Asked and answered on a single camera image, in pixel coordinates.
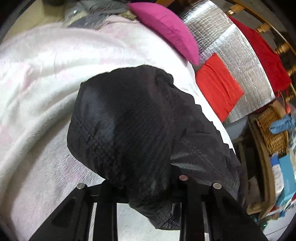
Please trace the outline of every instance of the dark clothing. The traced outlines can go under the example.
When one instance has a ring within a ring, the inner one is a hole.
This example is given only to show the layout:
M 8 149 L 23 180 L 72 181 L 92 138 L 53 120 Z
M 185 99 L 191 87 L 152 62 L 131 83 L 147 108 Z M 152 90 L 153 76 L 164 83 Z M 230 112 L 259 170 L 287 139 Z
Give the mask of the dark clothing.
M 67 142 L 85 166 L 125 188 L 129 205 L 156 228 L 180 229 L 181 207 L 169 199 L 171 164 L 238 196 L 233 150 L 193 97 L 155 67 L 116 69 L 82 83 Z

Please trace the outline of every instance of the blue box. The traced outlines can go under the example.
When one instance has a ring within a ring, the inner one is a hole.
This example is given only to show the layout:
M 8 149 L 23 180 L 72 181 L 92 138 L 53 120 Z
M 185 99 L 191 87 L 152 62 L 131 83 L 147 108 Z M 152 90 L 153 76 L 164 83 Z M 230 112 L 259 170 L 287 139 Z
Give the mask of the blue box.
M 284 176 L 284 189 L 276 202 L 278 207 L 285 205 L 296 192 L 296 182 L 294 177 L 293 166 L 290 161 L 290 155 L 283 156 L 279 159 L 281 171 Z

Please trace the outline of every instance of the metal screw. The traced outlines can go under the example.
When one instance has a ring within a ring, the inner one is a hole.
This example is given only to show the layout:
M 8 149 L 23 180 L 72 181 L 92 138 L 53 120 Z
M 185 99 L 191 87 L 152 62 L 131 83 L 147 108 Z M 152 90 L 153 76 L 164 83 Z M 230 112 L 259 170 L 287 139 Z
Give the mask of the metal screw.
M 78 183 L 76 187 L 78 189 L 82 189 L 82 188 L 85 188 L 85 184 L 84 183 Z
M 220 184 L 220 183 L 214 183 L 213 184 L 213 188 L 215 188 L 215 189 L 221 189 L 222 188 L 222 185 Z
M 179 176 L 179 179 L 180 179 L 181 181 L 187 181 L 187 180 L 188 180 L 188 176 L 181 175 L 181 176 Z

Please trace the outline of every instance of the silver foil sheet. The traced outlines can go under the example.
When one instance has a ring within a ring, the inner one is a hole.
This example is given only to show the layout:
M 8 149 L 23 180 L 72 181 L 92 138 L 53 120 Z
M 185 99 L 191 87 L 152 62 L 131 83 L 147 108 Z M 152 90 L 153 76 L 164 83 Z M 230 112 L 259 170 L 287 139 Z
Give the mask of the silver foil sheet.
M 224 125 L 232 123 L 275 99 L 271 85 L 254 50 L 243 33 L 209 0 L 193 4 L 180 15 L 193 34 L 200 52 L 199 66 L 217 53 L 244 91 Z

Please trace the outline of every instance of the red cloth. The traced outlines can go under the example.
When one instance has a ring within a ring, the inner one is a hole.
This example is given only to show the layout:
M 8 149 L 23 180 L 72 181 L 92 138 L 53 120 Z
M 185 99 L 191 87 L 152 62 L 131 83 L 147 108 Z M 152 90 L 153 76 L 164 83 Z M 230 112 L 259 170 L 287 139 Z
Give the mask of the red cloth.
M 268 77 L 274 93 L 287 89 L 291 83 L 291 79 L 283 67 L 280 57 L 270 48 L 259 33 L 245 26 L 235 18 L 229 18 L 249 41 Z
M 216 53 L 195 73 L 195 81 L 221 122 L 244 94 Z

